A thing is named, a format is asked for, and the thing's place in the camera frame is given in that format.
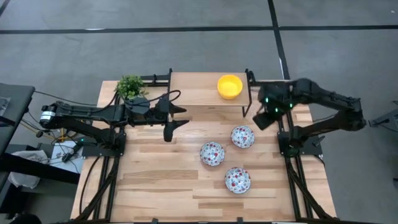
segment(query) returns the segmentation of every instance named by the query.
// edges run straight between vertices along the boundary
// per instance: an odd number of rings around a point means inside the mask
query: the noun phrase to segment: green plant
[[[135,75],[126,75],[118,82],[115,91],[117,91],[126,100],[132,100],[136,96],[145,95],[144,82],[141,77]]]

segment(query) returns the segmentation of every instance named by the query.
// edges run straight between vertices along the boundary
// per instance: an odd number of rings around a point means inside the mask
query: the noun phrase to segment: gray carpet
[[[398,24],[398,2],[370,0],[275,0],[280,26]],[[4,29],[85,29],[173,26],[270,26],[264,0],[11,0],[0,17]],[[291,78],[308,77],[322,87],[362,98],[366,119],[396,108],[398,31],[283,31]],[[150,34],[0,35],[0,82],[95,103],[103,80],[122,75],[239,72],[281,79],[273,31]],[[54,99],[34,95],[36,117]],[[334,111],[311,106],[314,118]],[[337,131],[322,142],[337,214],[344,220],[396,223],[398,138],[383,128]],[[36,145],[23,127],[14,143]],[[44,223],[69,217],[74,194],[37,194],[28,212]]]

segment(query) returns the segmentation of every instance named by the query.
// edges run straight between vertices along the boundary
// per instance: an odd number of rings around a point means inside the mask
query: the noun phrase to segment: white bowl with red pattern
[[[231,168],[225,174],[225,185],[228,190],[232,191],[233,193],[243,194],[250,188],[250,175],[241,167]]]
[[[232,130],[231,139],[235,146],[245,149],[254,144],[254,133],[247,126],[238,126]]]
[[[218,166],[224,158],[225,151],[217,142],[207,142],[200,149],[200,159],[209,166]]]

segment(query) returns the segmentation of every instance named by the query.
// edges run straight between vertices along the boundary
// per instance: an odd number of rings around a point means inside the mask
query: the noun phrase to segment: wooden tabletop
[[[116,83],[103,82],[98,106],[108,104]],[[150,99],[167,89],[147,91]],[[163,141],[162,126],[126,126],[127,145],[119,165],[111,221],[149,222],[158,218],[161,222],[220,222],[236,221],[236,217],[246,221],[295,220],[285,162],[279,154],[277,124],[261,131],[253,123],[252,116],[260,107],[256,89],[252,89],[252,97],[253,105],[246,118],[238,107],[186,106],[188,112],[176,114],[175,119],[191,121],[174,132],[170,143]],[[312,123],[308,106],[296,106],[292,116],[296,125]],[[230,140],[231,130],[238,125],[247,125],[254,131],[256,141],[248,149],[237,148]],[[95,126],[106,128],[104,123]],[[226,149],[225,161],[217,167],[200,160],[200,148],[208,141],[216,141]],[[94,159],[84,162],[71,218],[78,216],[81,189]],[[326,212],[335,215],[322,163],[313,156],[302,156],[302,160],[309,191]],[[90,175],[84,207],[98,188],[101,166],[102,159]],[[232,167],[243,167],[251,175],[252,185],[245,194],[233,194],[224,184],[224,175]],[[302,194],[297,191],[304,217]],[[101,217],[107,196],[104,198]]]
[[[242,81],[242,92],[233,100],[223,99],[218,93],[217,83],[223,75],[236,75]],[[170,90],[181,91],[181,96],[174,102],[179,106],[248,106],[250,104],[246,73],[173,72]]]

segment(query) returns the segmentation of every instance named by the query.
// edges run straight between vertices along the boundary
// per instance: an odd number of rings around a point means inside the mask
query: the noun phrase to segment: yellow bowl
[[[236,75],[223,75],[217,83],[218,93],[222,98],[232,100],[242,92],[243,84]]]

